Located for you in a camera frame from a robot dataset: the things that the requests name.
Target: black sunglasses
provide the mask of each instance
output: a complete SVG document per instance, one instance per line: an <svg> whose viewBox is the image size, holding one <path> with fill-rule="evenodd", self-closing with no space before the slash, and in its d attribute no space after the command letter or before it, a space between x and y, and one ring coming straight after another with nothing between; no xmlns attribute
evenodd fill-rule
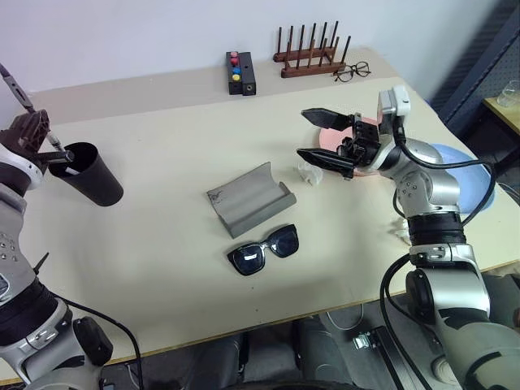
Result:
<svg viewBox="0 0 520 390"><path fill-rule="evenodd" d="M227 254L227 258L242 275L252 275L266 265L265 249L270 248L279 258L286 258L298 250L296 226L288 225L272 232L263 242L242 245Z"/></svg>
<svg viewBox="0 0 520 390"><path fill-rule="evenodd" d="M361 77L367 77L371 74L371 70L368 67L367 61L360 61L355 65L347 65L344 67L343 71L335 71L332 73L333 76L336 76L334 81L342 81L344 83L351 81L354 77L354 73Z"/></svg>

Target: gray sheet metal holder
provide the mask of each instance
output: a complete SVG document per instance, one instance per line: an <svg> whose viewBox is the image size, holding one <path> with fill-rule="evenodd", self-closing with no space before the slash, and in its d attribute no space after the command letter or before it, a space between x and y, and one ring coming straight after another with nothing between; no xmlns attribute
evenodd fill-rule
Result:
<svg viewBox="0 0 520 390"><path fill-rule="evenodd" d="M207 194L233 238L296 203L296 197L285 184L273 180L270 162Z"/></svg>

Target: wooden peg rack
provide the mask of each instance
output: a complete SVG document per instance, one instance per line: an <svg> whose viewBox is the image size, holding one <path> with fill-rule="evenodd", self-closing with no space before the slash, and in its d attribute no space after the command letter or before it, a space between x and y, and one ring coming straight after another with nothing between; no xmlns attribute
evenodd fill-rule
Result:
<svg viewBox="0 0 520 390"><path fill-rule="evenodd" d="M327 38L325 37L327 33L327 22L323 25L323 32L319 47L316 46L316 40L314 39L314 34L316 32L316 23L314 23L312 27L312 33L310 34L310 45L308 49L302 49L306 28L306 26L303 24L301 26L300 44L298 46L298 50L293 50L293 26L291 26L291 29L289 30L287 50L284 52L280 51L282 41L282 28L280 27L278 29L278 50L273 56L273 60L276 63L285 63L285 67L282 69L281 76L283 78L310 76L319 75L322 73L334 73L345 69L345 56L347 55L347 50L349 48L350 36L347 39L347 43L344 47L341 61L335 63L334 58L336 56L336 51L340 42L340 38L336 37L338 23L339 22L336 21L336 24L334 25L332 37L329 41L329 46L327 46ZM319 63L312 64L312 59L317 57L319 57ZM302 60L307 60L306 64L301 65L300 62ZM292 66L289 61L296 61L296 66Z"/></svg>

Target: blue bowl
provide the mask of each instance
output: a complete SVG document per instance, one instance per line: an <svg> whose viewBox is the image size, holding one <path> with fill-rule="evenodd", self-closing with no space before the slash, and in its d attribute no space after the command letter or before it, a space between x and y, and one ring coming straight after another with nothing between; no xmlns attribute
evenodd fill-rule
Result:
<svg viewBox="0 0 520 390"><path fill-rule="evenodd" d="M431 144L431 146L437 149L445 164L461 163L463 161L473 160L473 158L468 156L466 153L450 146L441 144ZM461 213L469 214L475 209L480 201L482 201L484 194L488 190L489 180L491 179L489 172L482 165L448 169L447 172L457 179L458 185L461 188L461 195L458 202ZM493 190L493 193L482 210L487 209L494 200L495 191Z"/></svg>

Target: glasses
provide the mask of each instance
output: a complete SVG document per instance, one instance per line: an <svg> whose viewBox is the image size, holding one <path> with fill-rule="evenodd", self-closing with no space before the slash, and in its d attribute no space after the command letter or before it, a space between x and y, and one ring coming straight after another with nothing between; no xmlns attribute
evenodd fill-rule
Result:
<svg viewBox="0 0 520 390"><path fill-rule="evenodd" d="M271 233L263 242L252 242L227 254L235 269L244 276L260 271L266 265L265 249L269 248L279 258L286 258L298 250L296 226L288 225Z"/></svg>
<svg viewBox="0 0 520 390"><path fill-rule="evenodd" d="M344 83L351 81L354 77L354 73L361 77L367 77L371 74L371 70L368 67L368 62L360 61L355 65L347 65L344 67L343 71L335 71L332 73L333 76L336 76L334 81L342 81Z"/></svg>

